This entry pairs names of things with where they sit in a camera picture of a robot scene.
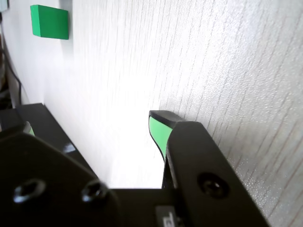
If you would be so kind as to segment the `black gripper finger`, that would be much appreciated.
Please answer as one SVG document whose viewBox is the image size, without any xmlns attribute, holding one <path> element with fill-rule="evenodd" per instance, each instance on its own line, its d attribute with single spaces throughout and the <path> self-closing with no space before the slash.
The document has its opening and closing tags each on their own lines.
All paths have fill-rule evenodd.
<svg viewBox="0 0 303 227">
<path fill-rule="evenodd" d="M 67 155 L 18 126 L 0 134 L 3 227 L 116 227 L 107 187 Z"/>
<path fill-rule="evenodd" d="M 149 132 L 179 193 L 187 227 L 266 227 L 267 221 L 206 128 L 151 110 Z"/>
</svg>

